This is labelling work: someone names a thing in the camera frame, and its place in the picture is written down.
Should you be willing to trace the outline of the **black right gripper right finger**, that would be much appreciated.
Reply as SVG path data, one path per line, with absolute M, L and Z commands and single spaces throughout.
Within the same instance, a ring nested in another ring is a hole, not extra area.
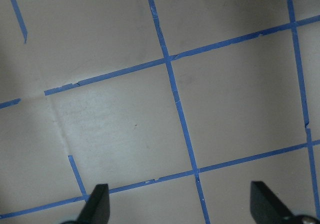
M 250 214 L 256 224 L 296 224 L 287 206 L 263 181 L 250 184 Z

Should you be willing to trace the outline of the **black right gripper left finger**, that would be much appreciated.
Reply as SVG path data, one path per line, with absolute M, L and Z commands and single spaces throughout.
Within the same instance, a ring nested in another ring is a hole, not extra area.
M 77 217 L 76 224 L 107 224 L 110 219 L 108 184 L 97 184 Z

